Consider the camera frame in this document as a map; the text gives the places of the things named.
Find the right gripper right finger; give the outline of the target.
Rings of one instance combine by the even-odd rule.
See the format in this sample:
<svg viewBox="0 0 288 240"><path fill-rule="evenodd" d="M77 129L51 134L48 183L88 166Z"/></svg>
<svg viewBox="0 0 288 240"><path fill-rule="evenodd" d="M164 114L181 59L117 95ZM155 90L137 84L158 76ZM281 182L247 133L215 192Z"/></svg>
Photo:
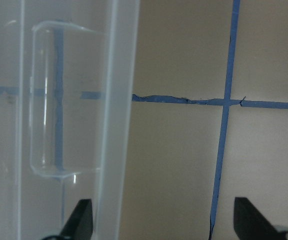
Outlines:
<svg viewBox="0 0 288 240"><path fill-rule="evenodd" d="M233 229L240 240L278 240L279 233L246 197L235 197Z"/></svg>

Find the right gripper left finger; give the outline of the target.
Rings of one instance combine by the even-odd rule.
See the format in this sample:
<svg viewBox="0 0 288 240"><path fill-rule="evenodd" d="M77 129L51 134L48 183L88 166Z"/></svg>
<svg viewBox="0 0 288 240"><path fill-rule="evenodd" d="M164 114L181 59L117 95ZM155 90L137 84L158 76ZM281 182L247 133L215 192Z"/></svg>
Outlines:
<svg viewBox="0 0 288 240"><path fill-rule="evenodd" d="M90 240L93 235L93 206L91 199L78 201L59 233L60 240Z"/></svg>

